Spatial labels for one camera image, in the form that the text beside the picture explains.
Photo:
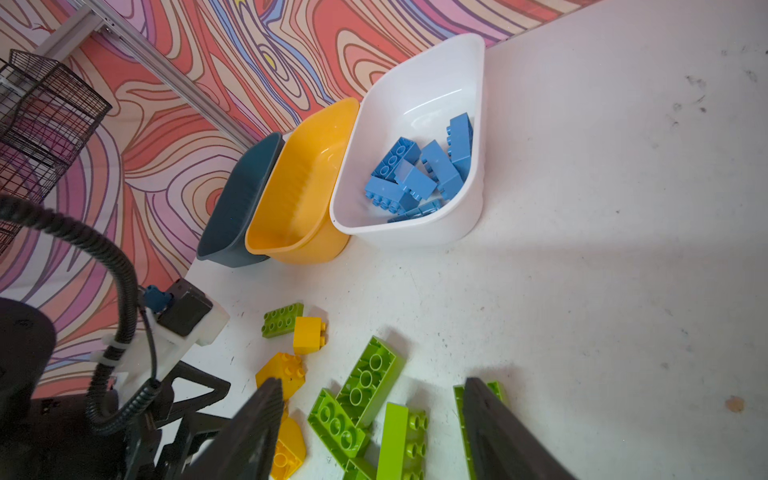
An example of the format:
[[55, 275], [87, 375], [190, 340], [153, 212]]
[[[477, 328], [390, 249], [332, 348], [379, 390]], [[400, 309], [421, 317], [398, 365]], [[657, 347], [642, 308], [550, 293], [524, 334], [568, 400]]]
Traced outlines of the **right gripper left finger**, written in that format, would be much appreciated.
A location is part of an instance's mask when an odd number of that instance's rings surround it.
[[181, 479], [269, 479], [282, 415], [282, 381], [268, 378]]

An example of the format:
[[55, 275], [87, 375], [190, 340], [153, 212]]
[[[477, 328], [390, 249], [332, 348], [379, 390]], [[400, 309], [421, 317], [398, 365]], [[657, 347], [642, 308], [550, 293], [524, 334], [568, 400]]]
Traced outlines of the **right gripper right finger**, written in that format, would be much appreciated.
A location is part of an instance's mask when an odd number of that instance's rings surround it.
[[472, 479], [574, 477], [507, 408], [500, 385], [469, 377], [461, 387], [461, 430]]

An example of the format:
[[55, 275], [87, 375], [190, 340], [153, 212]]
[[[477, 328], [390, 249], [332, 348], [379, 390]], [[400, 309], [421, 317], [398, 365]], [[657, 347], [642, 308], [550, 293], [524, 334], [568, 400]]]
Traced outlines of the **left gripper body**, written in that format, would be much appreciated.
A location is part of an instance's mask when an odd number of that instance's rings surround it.
[[191, 347], [211, 344], [229, 315], [186, 279], [167, 290], [140, 293], [155, 341], [159, 393], [123, 429], [119, 479], [178, 479], [192, 457], [228, 422], [200, 411], [222, 400], [230, 383], [182, 360]]

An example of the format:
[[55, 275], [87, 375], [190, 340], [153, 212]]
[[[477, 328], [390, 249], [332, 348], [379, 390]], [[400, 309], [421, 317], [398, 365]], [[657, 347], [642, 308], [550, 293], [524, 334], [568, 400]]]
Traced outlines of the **blue lego brick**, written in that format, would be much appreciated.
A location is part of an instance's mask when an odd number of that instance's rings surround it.
[[395, 168], [396, 183], [415, 200], [429, 198], [437, 189], [437, 183], [422, 172], [416, 165], [402, 160]]
[[440, 210], [444, 206], [444, 204], [445, 202], [443, 200], [436, 199], [426, 203], [422, 203], [419, 206], [412, 208], [410, 210], [403, 210], [402, 208], [393, 210], [392, 208], [387, 208], [387, 211], [393, 214], [393, 217], [389, 218], [387, 222], [395, 223], [395, 222], [401, 222], [401, 221], [407, 221], [407, 220], [426, 217]]
[[464, 180], [436, 140], [432, 140], [421, 149], [420, 160], [437, 183], [442, 199], [452, 200], [462, 189]]
[[467, 113], [453, 117], [446, 127], [448, 156], [465, 181], [471, 168], [473, 127]]
[[416, 142], [400, 137], [384, 155], [376, 168], [371, 173], [372, 177], [395, 181], [395, 171], [403, 162], [407, 161], [412, 165], [418, 160], [421, 149]]

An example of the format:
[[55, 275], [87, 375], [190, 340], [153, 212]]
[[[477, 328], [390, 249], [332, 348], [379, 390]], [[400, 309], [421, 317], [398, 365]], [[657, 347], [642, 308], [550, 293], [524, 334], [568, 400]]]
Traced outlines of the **blue lego brick lone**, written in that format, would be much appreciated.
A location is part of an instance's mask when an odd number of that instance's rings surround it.
[[419, 205], [419, 201], [399, 184], [376, 176], [371, 176], [367, 182], [365, 196], [374, 206], [396, 215], [404, 214]]

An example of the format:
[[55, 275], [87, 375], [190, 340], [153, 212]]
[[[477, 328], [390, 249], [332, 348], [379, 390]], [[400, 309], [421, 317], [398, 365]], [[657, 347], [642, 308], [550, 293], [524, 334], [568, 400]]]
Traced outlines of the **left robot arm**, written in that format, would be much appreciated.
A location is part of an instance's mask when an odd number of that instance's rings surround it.
[[114, 340], [80, 395], [36, 398], [57, 334], [39, 309], [1, 301], [1, 476], [4, 479], [176, 479], [186, 459], [159, 447], [163, 426], [222, 400], [229, 382], [184, 362], [160, 376], [155, 339], [147, 337], [149, 370], [127, 401], [109, 388], [139, 321], [147, 321], [135, 268], [110, 239], [67, 215], [11, 195], [1, 197], [6, 222], [45, 232], [88, 253], [112, 275], [118, 300]]

